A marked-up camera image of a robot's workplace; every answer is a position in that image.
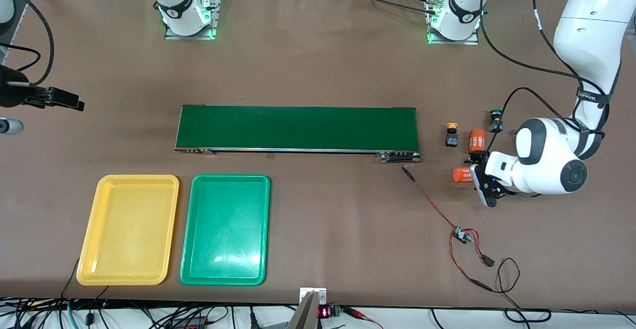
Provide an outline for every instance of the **yellow tray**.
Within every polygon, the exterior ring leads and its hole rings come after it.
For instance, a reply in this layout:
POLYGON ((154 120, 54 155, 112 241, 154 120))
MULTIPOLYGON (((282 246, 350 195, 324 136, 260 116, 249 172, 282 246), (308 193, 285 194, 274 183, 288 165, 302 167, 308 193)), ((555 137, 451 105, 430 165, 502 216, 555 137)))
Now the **yellow tray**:
POLYGON ((179 180, 108 175, 100 180, 77 270, 84 286, 152 286, 168 273, 179 180))

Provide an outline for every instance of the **metal post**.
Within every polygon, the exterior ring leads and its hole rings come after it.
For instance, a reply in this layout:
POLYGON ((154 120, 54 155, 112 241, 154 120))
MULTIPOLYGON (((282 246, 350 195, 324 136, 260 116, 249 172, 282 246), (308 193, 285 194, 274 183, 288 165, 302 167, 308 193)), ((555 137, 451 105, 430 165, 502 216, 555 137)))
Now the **metal post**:
POLYGON ((318 326, 318 307, 320 293, 308 291, 289 320, 287 329, 316 329, 318 326))

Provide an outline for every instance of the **plastic tray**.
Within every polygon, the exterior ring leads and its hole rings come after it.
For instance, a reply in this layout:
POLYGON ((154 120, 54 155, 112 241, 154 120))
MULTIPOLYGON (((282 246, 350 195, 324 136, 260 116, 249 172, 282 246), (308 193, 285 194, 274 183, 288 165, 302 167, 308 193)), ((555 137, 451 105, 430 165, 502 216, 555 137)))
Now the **plastic tray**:
POLYGON ((201 174, 192 193, 181 282, 257 286, 265 279, 270 180, 265 175, 201 174))
POLYGON ((84 286, 142 286, 168 273, 179 180, 172 175, 108 175, 100 180, 77 280, 84 286))

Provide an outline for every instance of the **orange cylinder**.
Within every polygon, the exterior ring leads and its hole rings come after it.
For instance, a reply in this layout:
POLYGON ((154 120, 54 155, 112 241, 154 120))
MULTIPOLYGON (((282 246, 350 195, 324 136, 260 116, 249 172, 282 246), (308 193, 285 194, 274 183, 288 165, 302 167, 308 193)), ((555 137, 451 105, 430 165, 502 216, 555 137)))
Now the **orange cylinder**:
POLYGON ((472 182, 473 175, 471 169, 467 167, 457 167, 453 169, 454 182, 472 182))
POLYGON ((468 153, 483 153, 486 151, 486 131, 484 129, 472 129, 468 153))

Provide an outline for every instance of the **brown table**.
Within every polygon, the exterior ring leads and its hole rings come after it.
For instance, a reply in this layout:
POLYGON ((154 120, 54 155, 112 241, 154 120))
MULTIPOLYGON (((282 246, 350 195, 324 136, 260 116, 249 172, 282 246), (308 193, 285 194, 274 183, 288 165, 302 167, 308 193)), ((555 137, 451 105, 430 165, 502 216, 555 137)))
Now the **brown table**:
MULTIPOLYGON (((418 6, 413 0, 393 0, 418 6)), ((635 310, 636 148, 634 59, 623 74, 607 138, 587 161, 578 193, 508 197, 482 207, 471 185, 453 184, 468 131, 509 92, 529 86, 564 114, 575 81, 523 69, 480 46, 426 44, 418 12, 368 0, 229 0, 215 41, 164 41, 153 0, 34 0, 55 35, 46 84, 80 94, 85 112, 16 107, 25 123, 0 139, 0 292, 56 297, 79 256, 98 180, 110 173, 172 173, 181 180, 168 278, 158 286, 113 287, 107 298, 286 302, 302 286, 330 300, 377 306, 504 307, 468 282, 448 256, 447 223, 396 164, 366 155, 173 152, 182 103, 417 107, 423 161, 411 168, 455 223, 479 229, 497 261, 515 258, 522 277, 511 296, 524 307, 635 310), (443 146, 445 123, 461 145, 443 146), (254 288, 184 286, 179 266, 191 180, 198 173, 264 173, 272 180, 267 277, 254 288)), ((565 0, 539 0, 554 32, 565 0)), ((531 0, 491 0, 487 25, 507 54, 564 70, 543 44, 531 0)), ((28 12, 16 44, 46 50, 28 12)), ((29 61, 12 51, 8 66, 29 61)), ((34 80, 46 62, 29 69, 34 80)), ((519 93, 496 150, 512 133, 550 116, 519 93)), ((473 246, 456 245, 465 270, 493 284, 473 246)), ((102 288, 73 280, 67 295, 102 288)))

